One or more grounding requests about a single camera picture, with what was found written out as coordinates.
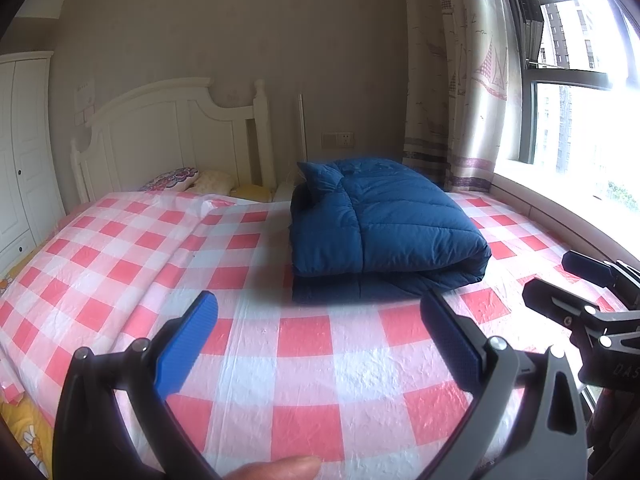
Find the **bare thumb at bottom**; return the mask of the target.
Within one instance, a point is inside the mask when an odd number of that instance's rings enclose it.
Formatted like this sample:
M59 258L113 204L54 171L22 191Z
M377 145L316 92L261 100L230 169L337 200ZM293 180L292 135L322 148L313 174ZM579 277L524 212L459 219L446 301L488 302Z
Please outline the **bare thumb at bottom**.
M224 480L314 480L322 461L316 456L292 456L244 465L224 476Z

